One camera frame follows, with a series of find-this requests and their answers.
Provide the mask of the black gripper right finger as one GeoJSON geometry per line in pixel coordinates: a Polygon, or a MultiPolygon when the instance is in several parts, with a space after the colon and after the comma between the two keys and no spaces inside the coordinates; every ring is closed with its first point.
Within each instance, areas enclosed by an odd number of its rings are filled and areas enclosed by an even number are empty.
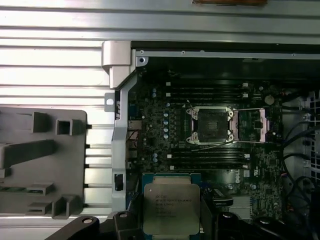
{"type": "Polygon", "coordinates": [[[236,214],[220,211],[209,195],[201,197],[201,225],[205,240],[299,240],[300,234],[284,223],[267,216],[252,224],[236,214]]]}

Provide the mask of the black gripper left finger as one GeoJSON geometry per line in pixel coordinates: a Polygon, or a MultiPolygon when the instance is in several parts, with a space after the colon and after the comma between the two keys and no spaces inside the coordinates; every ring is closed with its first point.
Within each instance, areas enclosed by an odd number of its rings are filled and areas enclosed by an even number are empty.
{"type": "Polygon", "coordinates": [[[94,216],[80,216],[56,232],[57,240],[142,240],[143,195],[135,193],[128,208],[113,212],[103,222],[94,216]]]}

